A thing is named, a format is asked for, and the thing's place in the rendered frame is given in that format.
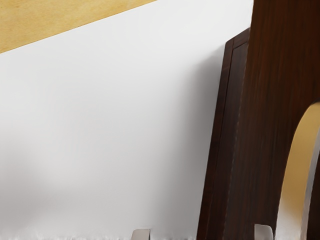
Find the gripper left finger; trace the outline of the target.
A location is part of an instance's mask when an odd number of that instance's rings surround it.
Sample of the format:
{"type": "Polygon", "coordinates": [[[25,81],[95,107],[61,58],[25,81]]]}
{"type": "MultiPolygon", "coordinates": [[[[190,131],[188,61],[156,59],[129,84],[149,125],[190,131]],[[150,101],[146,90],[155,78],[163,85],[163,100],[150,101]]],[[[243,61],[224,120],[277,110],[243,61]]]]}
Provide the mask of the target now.
{"type": "Polygon", "coordinates": [[[148,228],[135,229],[132,232],[131,240],[151,240],[151,230],[148,228]]]}

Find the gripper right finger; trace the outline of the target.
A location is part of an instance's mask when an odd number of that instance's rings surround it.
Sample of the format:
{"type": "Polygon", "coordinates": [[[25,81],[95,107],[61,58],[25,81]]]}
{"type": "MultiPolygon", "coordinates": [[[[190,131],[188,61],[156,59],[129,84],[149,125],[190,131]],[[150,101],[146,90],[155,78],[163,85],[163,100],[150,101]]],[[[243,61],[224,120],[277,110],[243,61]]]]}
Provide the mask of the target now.
{"type": "Polygon", "coordinates": [[[273,230],[269,225],[254,225],[254,240],[274,240],[273,230]]]}

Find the dark brown wooden cabinet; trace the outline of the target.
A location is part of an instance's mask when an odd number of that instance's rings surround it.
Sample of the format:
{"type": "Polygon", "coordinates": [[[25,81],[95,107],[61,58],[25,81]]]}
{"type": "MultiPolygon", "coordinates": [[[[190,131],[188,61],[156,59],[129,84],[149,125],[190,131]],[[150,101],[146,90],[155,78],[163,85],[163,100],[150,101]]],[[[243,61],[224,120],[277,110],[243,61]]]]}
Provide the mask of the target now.
{"type": "Polygon", "coordinates": [[[254,0],[224,48],[196,240],[276,227],[295,130],[320,100],[320,0],[254,0]]]}

